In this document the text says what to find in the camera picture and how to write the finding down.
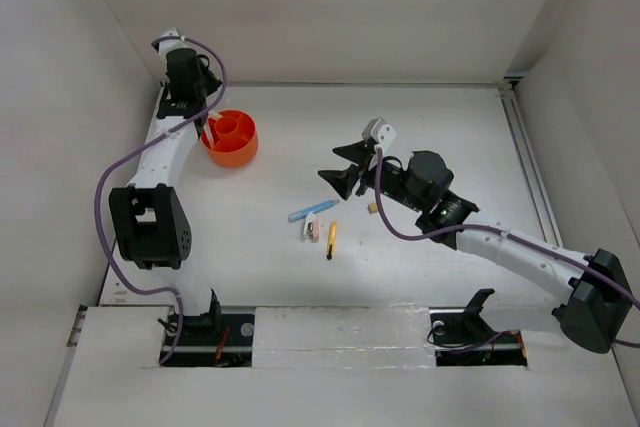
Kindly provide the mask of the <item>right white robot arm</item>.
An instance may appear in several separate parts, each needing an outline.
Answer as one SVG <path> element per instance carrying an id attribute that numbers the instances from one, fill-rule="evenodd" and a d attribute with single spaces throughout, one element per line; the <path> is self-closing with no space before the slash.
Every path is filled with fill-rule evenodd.
<path id="1" fill-rule="evenodd" d="M 618 344 L 617 335 L 639 301 L 615 254 L 568 251 L 481 220 L 476 204 L 451 191 L 454 174 L 435 152 L 415 151 L 401 166 L 392 156 L 381 157 L 369 141 L 333 151 L 350 166 L 318 174 L 343 200 L 372 189 L 377 200 L 389 197 L 418 212 L 414 241 L 431 240 L 483 258 L 538 285 L 559 302 L 544 319 L 576 345 L 605 354 Z"/>

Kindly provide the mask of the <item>pink pen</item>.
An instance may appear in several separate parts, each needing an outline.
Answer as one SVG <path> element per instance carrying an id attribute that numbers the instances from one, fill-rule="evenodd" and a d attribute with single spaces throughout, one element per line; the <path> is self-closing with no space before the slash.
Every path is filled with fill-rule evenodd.
<path id="1" fill-rule="evenodd" d="M 213 135 L 211 133 L 211 130 L 209 129 L 208 124 L 205 124 L 204 127 L 203 127 L 203 135 L 207 139 L 207 144 L 208 144 L 209 149 L 212 149 L 214 147 L 215 143 L 214 143 L 214 138 L 213 138 Z"/>

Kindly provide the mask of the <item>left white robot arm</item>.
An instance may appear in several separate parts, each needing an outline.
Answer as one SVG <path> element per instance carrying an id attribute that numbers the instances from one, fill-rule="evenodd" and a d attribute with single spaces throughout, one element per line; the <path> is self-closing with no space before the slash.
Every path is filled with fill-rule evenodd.
<path id="1" fill-rule="evenodd" d="M 141 154 L 127 185 L 111 190 L 109 208 L 121 258 L 177 290 L 186 333 L 208 344 L 222 334 L 221 306 L 188 262 L 193 236 L 176 184 L 203 133 L 207 98 L 221 81 L 205 55 L 182 43 L 162 47 L 159 53 L 166 61 L 167 84 L 150 134 L 160 141 Z"/>

